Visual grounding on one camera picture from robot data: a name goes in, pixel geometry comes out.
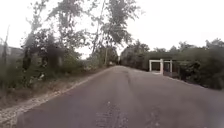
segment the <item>road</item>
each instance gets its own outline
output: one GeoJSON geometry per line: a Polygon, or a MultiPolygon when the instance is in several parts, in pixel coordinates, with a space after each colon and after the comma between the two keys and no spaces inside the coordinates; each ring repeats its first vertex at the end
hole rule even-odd
{"type": "Polygon", "coordinates": [[[16,127],[224,128],[224,95],[117,66],[26,112],[16,127]]]}

